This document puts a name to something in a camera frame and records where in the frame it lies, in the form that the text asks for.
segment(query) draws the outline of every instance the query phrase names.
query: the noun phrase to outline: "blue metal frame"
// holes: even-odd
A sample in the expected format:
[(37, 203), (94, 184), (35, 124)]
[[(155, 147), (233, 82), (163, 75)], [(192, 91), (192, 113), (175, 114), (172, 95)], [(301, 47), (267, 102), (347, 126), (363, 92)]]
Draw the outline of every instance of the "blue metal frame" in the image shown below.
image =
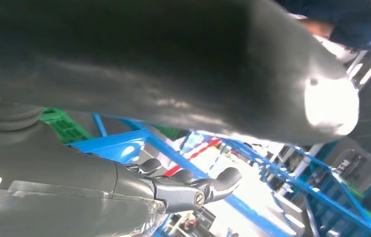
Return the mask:
[[(113, 141), (118, 141), (118, 144), (123, 144), (123, 142), (131, 142), (135, 139), (138, 139), (138, 141), (145, 141), (152, 146), (154, 146), (157, 150), (162, 152), (165, 156), (169, 157), (173, 162), (178, 164), (184, 169), (188, 169), (191, 172), (194, 173), (194, 176), (196, 178), (208, 178), (208, 175), (204, 173), (202, 170), (200, 170), (198, 167), (196, 167), (194, 164), (192, 164), (190, 161), (185, 159), (182, 155), (180, 155), (177, 151), (175, 151), (173, 148), (171, 148), (169, 145), (167, 145), (165, 142), (161, 141), (156, 135), (152, 134), (150, 131), (148, 131), (141, 123), (133, 120), (118, 118), (121, 120), (125, 125), (127, 125), (129, 128), (131, 128), (133, 131), (119, 134), (119, 135), (113, 135), (108, 136), (107, 139), (113, 138)], [(107, 134), (105, 132), (104, 126), (102, 126), (103, 134)], [(371, 234), (371, 219), (369, 216), (365, 213), (365, 211), (361, 208), (359, 203), (355, 200), (352, 195), (350, 196), (350, 192), (347, 190), (346, 186), (340, 182), (340, 188), (348, 194), (350, 202), (357, 207), (358, 211), (361, 213), (363, 218), (360, 218), (356, 214), (349, 211), (346, 207), (343, 205), (337, 203), (336, 201), (332, 200), (331, 198), (327, 197), (326, 195), (322, 194), (321, 192), (317, 192), (316, 190), (313, 190), (312, 186), (309, 184), (306, 184), (292, 175), (286, 170), (286, 168), (279, 167), (276, 163), (270, 162), (269, 160), (261, 157), (259, 154), (257, 154), (254, 150), (247, 147), (246, 145), (229, 140), (229, 139), (222, 139), (223, 142), (232, 147), (234, 150), (240, 152), (241, 154), (245, 155), (250, 160), (256, 162), (259, 167), (263, 168), (264, 170), (268, 171), (269, 173), (275, 175), (279, 179), (281, 179), (284, 182), (292, 184), (294, 187), (296, 187), (298, 190), (300, 190), (302, 193), (308, 195), (308, 197), (314, 197), (316, 201), (319, 201), (323, 203), (325, 206), (327, 206), (329, 209), (335, 211), (338, 213), (338, 215), (344, 216), (349, 221), (355, 223), (356, 225), (360, 226), (364, 230), (366, 230), (369, 234)], [(84, 144), (85, 147), (81, 149), (83, 152), (87, 151), (88, 147), (86, 144)], [(310, 154), (303, 151), (301, 148), (295, 147), (295, 150), (307, 158), (311, 159), (311, 161), (315, 164), (315, 166), (320, 167), (322, 170), (327, 172), (329, 175), (332, 175), (331, 169), (324, 164), (322, 161), (316, 159), (315, 157), (312, 157)], [(129, 158), (122, 158), (118, 159), (117, 161), (126, 163), (130, 162), (132, 157)], [(233, 206), (237, 211), (239, 211), (242, 215), (244, 215), (247, 219), (252, 221), (255, 225), (261, 227), (267, 234), (273, 237), (285, 237), (286, 234), (283, 233), (282, 230), (280, 230), (275, 225), (271, 224), (269, 221), (267, 221), (264, 217), (260, 216), (258, 213), (256, 213), (254, 210), (252, 210), (247, 204), (242, 202), (238, 197), (235, 195), (231, 195), (230, 197), (226, 198), (225, 201), (229, 203), (231, 206)]]
[(107, 131), (106, 131), (106, 128), (104, 127), (104, 124), (103, 124), (103, 121), (101, 120), (100, 115), (93, 114), (93, 119), (95, 121), (95, 124), (96, 124), (98, 130), (101, 133), (101, 136), (106, 137), (107, 136)]
[[(145, 139), (147, 143), (154, 146), (157, 150), (159, 150), (164, 155), (169, 157), (173, 162), (175, 162), (182, 168), (188, 169), (191, 172), (193, 172), (196, 178), (209, 178), (207, 174), (201, 171), (197, 166), (192, 164), (190, 161), (185, 159), (182, 155), (180, 155), (177, 151), (175, 151), (168, 144), (161, 141), (156, 135), (151, 133), (141, 123), (133, 121), (133, 120), (123, 119), (123, 118), (118, 118), (118, 119), (121, 122), (123, 122), (126, 126), (128, 126), (130, 129), (132, 129), (133, 131), (118, 134), (118, 135), (107, 136), (103, 138), (97, 138), (95, 139), (95, 141), (93, 141), (93, 143), (91, 143), (92, 140), (88, 140), (88, 141), (73, 143), (72, 145), (80, 148), (81, 151), (88, 153), (88, 152), (94, 152), (94, 151), (97, 152), (100, 150), (104, 150), (107, 142), (109, 143), (109, 145), (111, 144), (113, 146), (118, 146), (120, 144), (129, 143), (132, 141), (142, 141), (143, 139)], [(131, 162), (131, 158), (129, 159), (122, 158), (122, 159), (118, 159), (117, 161), (121, 163), (129, 163)], [(262, 228), (270, 236), (286, 237), (286, 234), (284, 234), (279, 228), (277, 228), (275, 225), (268, 222), (264, 217), (260, 216), (258, 213), (252, 210), (246, 203), (241, 201), (236, 196), (231, 195), (230, 197), (226, 199), (226, 202), (229, 203), (231, 206), (233, 206), (237, 211), (239, 211), (242, 215), (244, 215), (248, 220), (250, 220), (255, 225)]]
[[(369, 234), (371, 234), (371, 218), (365, 213), (363, 208), (359, 205), (359, 203), (355, 200), (355, 198), (350, 194), (350, 192), (347, 190), (344, 184), (339, 183), (341, 185), (341, 188), (347, 192), (347, 194), (350, 196), (350, 199), (353, 201), (354, 205), (358, 207), (359, 211), (363, 215), (363, 218), (358, 217), (351, 211), (349, 211), (344, 206), (340, 205), (339, 203), (335, 202), (334, 200), (330, 199), (326, 195), (322, 194), (321, 192), (313, 190), (313, 187), (310, 185), (307, 185), (300, 180), (294, 178), (289, 174), (287, 170), (282, 170), (277, 164), (270, 162), (269, 160), (261, 157), (259, 154), (257, 154), (254, 150), (248, 148), (244, 144), (232, 141), (232, 140), (223, 140), (226, 144), (231, 146), (233, 149), (245, 154), (248, 158), (252, 159), (254, 162), (257, 162), (260, 167), (265, 168), (268, 172), (276, 175), (279, 179), (281, 179), (283, 182), (291, 183), (295, 187), (297, 187), (300, 191), (302, 191), (306, 195), (310, 195), (312, 197), (315, 197), (318, 201), (325, 204), (328, 208), (332, 209), (333, 211), (336, 211), (340, 215), (344, 216), (348, 220), (352, 221), (353, 223), (357, 224), (361, 228), (363, 228), (365, 231), (367, 231)], [(304, 152), (301, 148), (295, 147), (298, 152), (301, 154), (308, 156), (312, 161), (316, 162), (319, 166), (322, 166), (327, 172), (332, 175), (331, 169), (321, 162), (320, 160), (317, 160), (316, 158), (312, 157), (311, 155)]]

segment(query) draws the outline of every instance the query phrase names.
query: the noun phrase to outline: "metal bar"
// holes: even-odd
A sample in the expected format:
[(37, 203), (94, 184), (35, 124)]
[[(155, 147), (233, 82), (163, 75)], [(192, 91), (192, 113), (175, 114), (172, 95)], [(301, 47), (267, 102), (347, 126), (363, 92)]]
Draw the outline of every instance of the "metal bar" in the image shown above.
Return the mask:
[(191, 133), (192, 133), (192, 132), (189, 131), (189, 132), (187, 133), (187, 135), (185, 136), (183, 142), (181, 142), (181, 145), (180, 145), (180, 152), (183, 150), (184, 144), (187, 142), (187, 140), (188, 140), (188, 138), (190, 137)]
[(218, 163), (219, 159), (221, 158), (223, 152), (226, 150), (226, 146), (223, 146), (221, 151), (219, 152), (219, 155), (216, 157), (215, 161), (213, 162), (213, 164), (209, 167), (209, 171), (206, 173), (207, 175), (209, 175), (209, 172), (215, 167), (215, 165)]
[(301, 155), (303, 155), (303, 156), (309, 158), (311, 161), (313, 161), (314, 163), (316, 163), (316, 164), (322, 166), (323, 168), (330, 169), (329, 166), (328, 166), (327, 164), (325, 164), (325, 163), (323, 163), (322, 161), (316, 159), (316, 158), (313, 157), (311, 154), (309, 154), (308, 152), (304, 151), (302, 148), (300, 148), (300, 147), (296, 147), (296, 146), (293, 146), (293, 149), (294, 149), (297, 153), (299, 153), (299, 154), (301, 154)]
[(351, 211), (347, 210), (345, 207), (341, 206), (339, 203), (329, 199), (324, 194), (317, 192), (312, 189), (312, 187), (302, 183), (300, 180), (292, 177), (289, 175), (288, 172), (285, 172), (280, 169), (280, 167), (277, 166), (277, 164), (270, 162), (269, 160), (262, 158), (260, 155), (258, 155), (255, 151), (252, 149), (249, 149), (247, 146), (240, 144), (236, 141), (224, 139), (225, 143), (236, 149), (237, 151), (241, 151), (244, 154), (247, 154), (251, 159), (253, 159), (255, 162), (259, 163), (261, 166), (266, 168), (269, 172), (277, 173), (277, 177), (279, 177), (281, 180), (286, 181), (287, 179), (292, 182), (293, 185), (298, 187), (301, 191), (303, 191), (306, 194), (310, 194), (320, 200), (322, 203), (326, 204), (333, 210), (339, 212), (343, 216), (346, 216), (349, 220), (357, 223), (359, 226), (361, 226), (365, 231), (371, 233), (371, 223), (368, 221), (362, 220), (357, 215), (352, 213)]
[(334, 179), (334, 181), (336, 183), (338, 183), (338, 185), (340, 186), (340, 188), (345, 192), (345, 194), (348, 196), (348, 199), (354, 204), (355, 208), (358, 209), (358, 211), (360, 212), (360, 214), (363, 216), (363, 218), (371, 224), (371, 218), (368, 216), (368, 214), (364, 211), (363, 207), (358, 203), (357, 199), (354, 198), (354, 196), (351, 194), (351, 192), (347, 189), (346, 185), (344, 183), (342, 183), (341, 181), (337, 180), (334, 175), (332, 174), (332, 171), (331, 169), (329, 168), (328, 165), (326, 165), (325, 163), (323, 163), (322, 161), (318, 160), (317, 158), (311, 156), (309, 153), (305, 152), (302, 148), (300, 147), (294, 147), (294, 150), (296, 152), (298, 152), (299, 154), (301, 155), (304, 155), (306, 157), (308, 157), (311, 161), (313, 161), (314, 163), (322, 166), (329, 174), (330, 176), (332, 176), (332, 178)]
[(100, 115), (93, 114), (93, 119), (95, 121), (95, 124), (96, 124), (98, 130), (101, 133), (101, 136), (102, 137), (107, 137), (107, 131), (106, 131), (106, 128), (104, 127), (104, 124), (103, 124), (103, 121), (101, 120)]
[(312, 230), (312, 235), (313, 237), (320, 237), (318, 227), (316, 225), (316, 218), (313, 215), (312, 207), (309, 203), (309, 197), (305, 196), (304, 200), (305, 200), (305, 205), (306, 205), (307, 216), (309, 217), (310, 229)]
[(292, 222), (291, 222), (291, 221), (287, 218), (287, 216), (286, 216), (286, 211), (284, 210), (284, 208), (283, 208), (282, 205), (280, 204), (280, 202), (279, 202), (279, 200), (277, 199), (276, 195), (274, 195), (275, 192), (273, 191), (273, 188), (271, 187), (270, 183), (267, 181), (265, 175), (262, 174), (262, 173), (261, 173), (261, 178), (264, 180), (264, 182), (265, 182), (265, 183), (268, 185), (268, 187), (271, 189), (271, 190), (270, 190), (270, 193), (271, 193), (271, 196), (273, 197), (273, 200), (274, 200), (274, 202), (276, 203), (276, 205), (277, 205), (280, 209), (283, 210), (282, 215), (283, 215), (283, 218), (286, 220), (287, 225), (289, 226), (290, 229), (292, 229), (292, 230), (294, 231), (294, 229), (293, 229), (293, 225), (292, 225)]
[(74, 142), (70, 145), (77, 147), (84, 153), (93, 153), (106, 148), (116, 147), (121, 144), (144, 141), (150, 135), (151, 133), (148, 130), (131, 131), (107, 137), (99, 137), (93, 140)]

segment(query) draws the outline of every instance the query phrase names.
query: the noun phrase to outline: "dark gray cylindrical arm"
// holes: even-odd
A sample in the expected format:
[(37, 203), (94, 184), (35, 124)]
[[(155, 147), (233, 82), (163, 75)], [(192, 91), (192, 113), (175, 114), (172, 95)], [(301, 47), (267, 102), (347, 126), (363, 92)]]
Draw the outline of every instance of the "dark gray cylindrical arm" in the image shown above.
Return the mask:
[(271, 0), (0, 0), (4, 101), (315, 144), (306, 85), (343, 77)]

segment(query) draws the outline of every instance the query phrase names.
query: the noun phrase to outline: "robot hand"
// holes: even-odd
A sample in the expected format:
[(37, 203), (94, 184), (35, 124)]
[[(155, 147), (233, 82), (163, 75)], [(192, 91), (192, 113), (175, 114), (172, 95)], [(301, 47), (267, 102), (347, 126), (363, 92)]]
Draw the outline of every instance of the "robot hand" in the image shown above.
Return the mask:
[(229, 167), (216, 179), (194, 180), (188, 170), (180, 170), (173, 176), (150, 177), (161, 166), (157, 159), (149, 159), (141, 165), (127, 164), (126, 168), (139, 175), (139, 179), (150, 182), (154, 199), (163, 201), (166, 213), (189, 211), (202, 205), (228, 197), (239, 185), (242, 175)]

